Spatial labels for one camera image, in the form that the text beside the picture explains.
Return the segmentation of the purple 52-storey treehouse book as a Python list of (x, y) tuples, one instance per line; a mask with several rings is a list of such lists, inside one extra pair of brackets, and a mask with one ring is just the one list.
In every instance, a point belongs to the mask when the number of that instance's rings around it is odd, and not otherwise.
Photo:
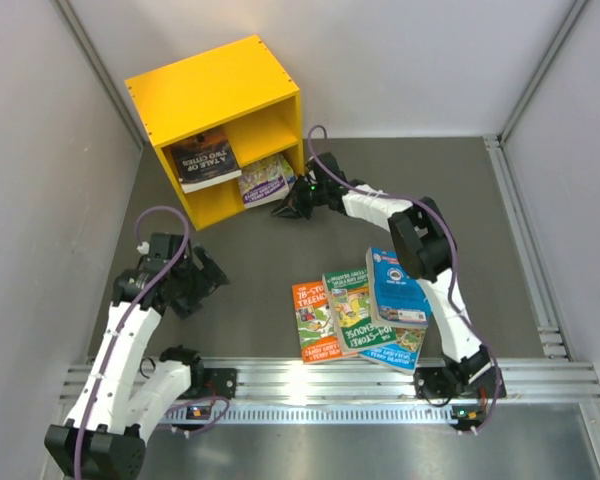
[(247, 165), (237, 179), (246, 209), (284, 199), (295, 180), (295, 172), (282, 153)]

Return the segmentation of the dark Tale of Two Cities book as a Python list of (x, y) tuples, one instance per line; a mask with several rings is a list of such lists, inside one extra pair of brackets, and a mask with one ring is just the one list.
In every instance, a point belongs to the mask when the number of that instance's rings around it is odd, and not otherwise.
[(192, 135), (170, 147), (184, 193), (193, 193), (242, 175), (221, 126)]

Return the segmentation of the blue thick paperback book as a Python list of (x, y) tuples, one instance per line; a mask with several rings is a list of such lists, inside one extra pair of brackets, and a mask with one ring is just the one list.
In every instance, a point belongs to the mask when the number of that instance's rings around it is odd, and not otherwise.
[(391, 328), (426, 329), (431, 306), (422, 288), (400, 266), (394, 251), (366, 253), (371, 320)]

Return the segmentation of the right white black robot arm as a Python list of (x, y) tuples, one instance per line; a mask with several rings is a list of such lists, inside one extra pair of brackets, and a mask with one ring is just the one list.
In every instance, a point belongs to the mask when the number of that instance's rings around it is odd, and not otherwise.
[(397, 261), (423, 290), (441, 339), (444, 378), (458, 396), (470, 396), (488, 380), (496, 399), (502, 374), (495, 355), (472, 326), (458, 286), (457, 245), (435, 201), (391, 195), (359, 180), (348, 180), (331, 153), (309, 160), (274, 217), (308, 219), (326, 206), (390, 233)]

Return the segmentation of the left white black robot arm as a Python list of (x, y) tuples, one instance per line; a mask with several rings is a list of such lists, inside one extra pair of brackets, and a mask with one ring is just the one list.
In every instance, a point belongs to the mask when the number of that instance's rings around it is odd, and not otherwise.
[(234, 370), (215, 380), (200, 354), (182, 345), (164, 350), (144, 384), (134, 385), (165, 312), (186, 319), (229, 282), (207, 250), (183, 235), (154, 233), (140, 253), (114, 282), (106, 329), (76, 403), (45, 435), (51, 458), (72, 479), (137, 478), (150, 437), (179, 401), (200, 404), (199, 418), (214, 422), (214, 407), (235, 392)]

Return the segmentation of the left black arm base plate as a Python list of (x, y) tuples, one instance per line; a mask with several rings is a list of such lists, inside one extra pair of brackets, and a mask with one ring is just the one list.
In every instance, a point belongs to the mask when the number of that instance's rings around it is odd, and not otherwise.
[(200, 397), (222, 396), (233, 399), (237, 389), (238, 371), (235, 368), (204, 369)]

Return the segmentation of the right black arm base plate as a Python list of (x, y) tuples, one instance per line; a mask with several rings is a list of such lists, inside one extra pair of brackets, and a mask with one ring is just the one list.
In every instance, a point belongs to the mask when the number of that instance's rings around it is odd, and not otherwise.
[(456, 399), (492, 399), (496, 391), (496, 373), (491, 367), (472, 383), (465, 384), (446, 367), (418, 367), (414, 373), (414, 386), (419, 399), (434, 404)]

